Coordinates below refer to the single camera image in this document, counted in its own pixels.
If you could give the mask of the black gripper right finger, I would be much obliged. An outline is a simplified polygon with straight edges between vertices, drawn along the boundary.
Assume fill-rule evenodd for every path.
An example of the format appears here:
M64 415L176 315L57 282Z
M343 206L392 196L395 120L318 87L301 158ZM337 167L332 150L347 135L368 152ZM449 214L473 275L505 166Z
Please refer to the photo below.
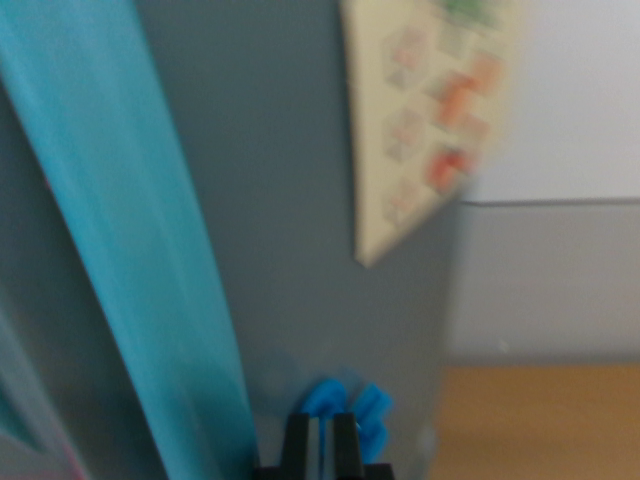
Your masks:
M336 414L325 427L322 479L328 480L394 480L388 463L365 464L360 451L355 416Z

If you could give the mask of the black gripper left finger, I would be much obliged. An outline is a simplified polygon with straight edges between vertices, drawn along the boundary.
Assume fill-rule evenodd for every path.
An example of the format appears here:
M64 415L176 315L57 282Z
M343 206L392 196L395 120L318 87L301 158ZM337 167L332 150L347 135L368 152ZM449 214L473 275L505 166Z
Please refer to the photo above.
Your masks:
M277 466L255 468L259 480L312 480L321 476L319 419L308 413L288 417L280 462Z

